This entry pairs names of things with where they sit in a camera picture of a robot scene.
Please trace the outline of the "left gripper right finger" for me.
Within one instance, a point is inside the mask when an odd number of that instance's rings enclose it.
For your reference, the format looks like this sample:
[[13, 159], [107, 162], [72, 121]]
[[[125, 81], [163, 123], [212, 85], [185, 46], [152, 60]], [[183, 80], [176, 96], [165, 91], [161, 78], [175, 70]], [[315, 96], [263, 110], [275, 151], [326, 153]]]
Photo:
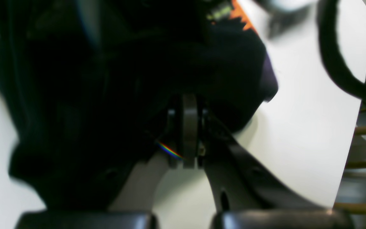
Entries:
[[212, 229], [353, 229], [342, 210], [285, 186], [244, 149], [194, 94], [182, 96], [183, 167], [205, 171], [217, 213]]

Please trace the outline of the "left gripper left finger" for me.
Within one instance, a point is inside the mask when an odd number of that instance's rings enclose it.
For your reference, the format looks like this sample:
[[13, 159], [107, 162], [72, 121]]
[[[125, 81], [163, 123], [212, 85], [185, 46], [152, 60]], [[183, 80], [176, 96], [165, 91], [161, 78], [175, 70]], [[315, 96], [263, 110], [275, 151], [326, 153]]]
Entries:
[[13, 153], [13, 177], [30, 185], [46, 209], [23, 214], [17, 229], [155, 229], [155, 190], [171, 156], [161, 139], [174, 108], [64, 110], [55, 123], [32, 125]]

